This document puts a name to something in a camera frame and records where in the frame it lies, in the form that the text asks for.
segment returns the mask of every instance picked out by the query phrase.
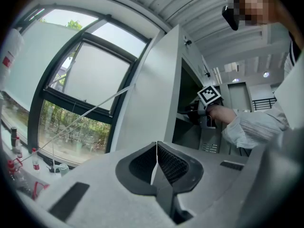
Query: person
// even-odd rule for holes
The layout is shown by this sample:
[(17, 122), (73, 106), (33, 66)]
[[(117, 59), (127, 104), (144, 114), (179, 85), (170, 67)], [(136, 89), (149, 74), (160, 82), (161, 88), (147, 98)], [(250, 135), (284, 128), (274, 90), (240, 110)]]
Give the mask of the person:
[[(239, 0), (239, 15), (245, 20), (251, 20), (251, 24), (279, 22), (288, 29), (291, 45), (284, 66), (286, 77), (304, 48), (304, 39), (285, 6), (280, 0)], [(221, 105), (210, 105), (206, 110), (212, 119), (228, 124), (222, 132), (223, 138), (238, 148), (252, 149), (265, 144), (289, 127), (278, 102), (265, 112), (246, 113)]]

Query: green foliage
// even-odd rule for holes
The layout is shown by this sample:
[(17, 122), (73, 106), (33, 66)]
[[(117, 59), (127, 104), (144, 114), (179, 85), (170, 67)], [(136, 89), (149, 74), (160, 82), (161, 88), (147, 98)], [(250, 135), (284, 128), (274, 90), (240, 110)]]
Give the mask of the green foliage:
[(71, 55), (69, 55), (69, 59), (72, 59), (75, 56), (76, 51), (72, 52)]
[[(50, 126), (47, 127), (58, 133), (63, 129), (63, 126), (66, 127), (70, 125), (78, 116), (79, 115), (53, 103), (44, 101), (40, 114), (40, 127), (42, 127), (42, 125), (45, 126), (46, 124), (50, 124)], [(81, 141), (85, 144), (87, 137), (92, 136), (95, 143), (105, 149), (110, 129), (111, 125), (109, 124), (83, 117), (78, 122), (70, 126), (68, 131), (73, 131), (71, 134), (67, 134), (67, 137), (71, 141)]]
[(43, 18), (39, 19), (38, 21), (43, 22), (43, 23), (47, 23), (46, 19), (43, 19)]
[(70, 22), (67, 23), (66, 27), (78, 29), (78, 30), (82, 29), (82, 25), (79, 24), (79, 20), (73, 21), (72, 19)]
[[(63, 75), (61, 75), (61, 76), (59, 76), (59, 74), (56, 74), (56, 76), (55, 76), (55, 78), (54, 78), (54, 81), (57, 80), (57, 79), (59, 79), (59, 78), (62, 78), (62, 77), (64, 77), (64, 76), (67, 76), (67, 74), (63, 74)], [(59, 80), (59, 84), (60, 84), (61, 86), (63, 86), (63, 85), (65, 84), (65, 80), (66, 80), (66, 78), (60, 79), (60, 80)]]

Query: window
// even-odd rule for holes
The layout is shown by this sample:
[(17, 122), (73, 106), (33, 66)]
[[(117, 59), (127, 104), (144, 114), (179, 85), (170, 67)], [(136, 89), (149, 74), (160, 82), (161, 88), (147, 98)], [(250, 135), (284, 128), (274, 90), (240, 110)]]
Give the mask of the window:
[(136, 57), (140, 56), (146, 46), (143, 41), (111, 23), (106, 23), (92, 34), (117, 45)]
[[(66, 6), (37, 7), (16, 27), (25, 46), (8, 79), (13, 99), (6, 100), (3, 112), (18, 121), (29, 151), (129, 86), (148, 42), (111, 15)], [(94, 109), (38, 153), (77, 166), (109, 152), (124, 97)]]
[(98, 18), (68, 10), (50, 11), (42, 8), (32, 11), (25, 21), (33, 22), (37, 19), (39, 21), (23, 31), (24, 46), (6, 81), (2, 112), (2, 118), (8, 125), (17, 127), (19, 134), (25, 139), (28, 135), (30, 106), (45, 69), (82, 26), (85, 27)]
[[(118, 91), (130, 66), (87, 43), (82, 43), (74, 57), (65, 60), (49, 86), (92, 105), (98, 105)], [(102, 108), (110, 110), (112, 103), (113, 100)]]
[(1, 112), (2, 120), (12, 127), (17, 127), (18, 133), (27, 139), (29, 112), (7, 93), (2, 92), (2, 95), (4, 99)]
[[(39, 145), (46, 144), (78, 117), (79, 115), (45, 100), (39, 121)], [(110, 129), (110, 124), (83, 117), (43, 150), (52, 154), (54, 148), (56, 157), (81, 164), (94, 156), (104, 154)]]
[(97, 19), (98, 18), (82, 13), (62, 9), (54, 9), (50, 11), (47, 15), (43, 16), (39, 21), (81, 30), (82, 28), (93, 23)]

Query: plastic bottle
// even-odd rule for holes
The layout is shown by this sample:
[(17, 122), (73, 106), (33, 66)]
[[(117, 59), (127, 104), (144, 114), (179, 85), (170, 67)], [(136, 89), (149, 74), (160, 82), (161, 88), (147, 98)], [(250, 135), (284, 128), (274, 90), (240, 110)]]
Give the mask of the plastic bottle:
[(24, 39), (16, 29), (11, 29), (2, 45), (0, 53), (0, 91), (5, 88), (5, 81), (10, 75), (15, 58), (24, 45)]
[(33, 154), (32, 154), (33, 167), (36, 172), (39, 172), (40, 168), (39, 168), (39, 161), (38, 161), (36, 149), (33, 148), (32, 151), (33, 151)]
[(17, 152), (17, 157), (19, 159), (22, 159), (22, 146), (21, 146), (19, 137), (17, 137), (17, 139), (16, 139), (16, 152)]
[(19, 169), (16, 169), (14, 161), (8, 160), (9, 174), (17, 190), (23, 192), (24, 194), (32, 197), (32, 189), (29, 187), (24, 175)]
[(17, 140), (17, 128), (16, 127), (11, 127), (10, 129), (10, 142), (11, 142), (11, 147), (13, 150), (13, 153), (16, 153), (16, 140)]

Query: window frame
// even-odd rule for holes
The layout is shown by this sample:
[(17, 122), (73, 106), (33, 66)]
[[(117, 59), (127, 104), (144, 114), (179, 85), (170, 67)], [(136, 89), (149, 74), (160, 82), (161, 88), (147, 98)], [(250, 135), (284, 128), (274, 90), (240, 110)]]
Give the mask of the window frame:
[[(38, 9), (45, 9), (43, 12), (37, 15), (37, 17), (31, 21), (25, 21), (25, 19), (29, 19), (29, 17), (35, 13)], [(38, 86), (35, 90), (32, 104), (29, 111), (29, 118), (28, 118), (28, 151), (29, 153), (32, 152), (32, 148), (39, 148), (39, 121), (40, 121), (40, 113), (43, 107), (44, 100), (47, 100), (55, 105), (58, 105), (61, 108), (64, 108), (68, 111), (71, 111), (73, 113), (82, 115), (86, 111), (92, 109), (94, 105), (80, 101), (78, 99), (75, 99), (71, 96), (68, 96), (64, 93), (61, 93), (51, 87), (48, 86), (50, 81), (52, 80), (54, 74), (56, 73), (58, 67), (62, 65), (64, 60), (66, 60), (67, 56), (75, 46), (77, 46), (78, 43), (88, 43), (91, 44), (99, 49), (102, 49), (115, 57), (124, 60), (130, 64), (120, 86), (118, 91), (121, 89), (127, 87), (130, 85), (131, 80), (135, 74), (135, 71), (145, 53), (147, 50), (149, 43), (151, 42), (151, 39), (147, 39), (140, 33), (138, 33), (136, 30), (130, 28), (129, 26), (115, 20), (112, 18), (110, 14), (103, 15), (100, 13), (96, 13), (93, 11), (89, 11), (86, 9), (81, 9), (77, 7), (71, 7), (71, 6), (59, 6), (59, 5), (37, 5), (35, 8), (33, 8), (30, 12), (26, 13), (16, 24), (15, 28), (20, 28), (19, 31), (21, 34), (25, 33), (26, 30), (32, 25), (33, 22), (39, 20), (43, 16), (45, 16), (47, 13), (54, 9), (63, 9), (63, 10), (69, 10), (73, 12), (80, 12), (87, 15), (91, 15), (94, 17), (97, 17), (98, 19), (85, 28), (82, 28), (78, 33), (76, 33), (53, 57), (49, 65), (47, 66), (45, 72), (43, 73)], [(144, 43), (146, 43), (141, 55), (137, 58), (134, 55), (130, 54), (129, 52), (126, 52), (122, 48), (112, 44), (109, 41), (106, 41), (100, 37), (94, 36), (91, 33), (95, 31), (97, 28), (103, 26), (105, 23), (112, 23), (116, 26), (118, 26), (121, 29), (124, 29), (128, 33), (132, 34), (133, 36), (137, 37)], [(110, 152), (112, 139), (115, 131), (115, 125), (117, 123), (117, 119), (122, 107), (122, 104), (125, 99), (126, 92), (115, 97), (112, 107), (110, 110), (105, 110), (102, 108), (97, 108), (94, 111), (92, 111), (90, 114), (88, 114), (86, 117), (97, 120), (106, 124), (111, 124), (111, 130), (109, 132), (108, 141), (105, 153)], [(46, 162), (50, 163), (50, 160), (53, 159), (53, 155), (49, 154), (48, 152), (44, 150), (40, 150), (38, 152), (38, 155), (41, 156)], [(61, 159), (58, 156), (54, 157), (55, 161), (57, 163), (66, 163), (68, 166), (75, 167), (78, 166), (78, 163), (73, 163), (68, 160)]]

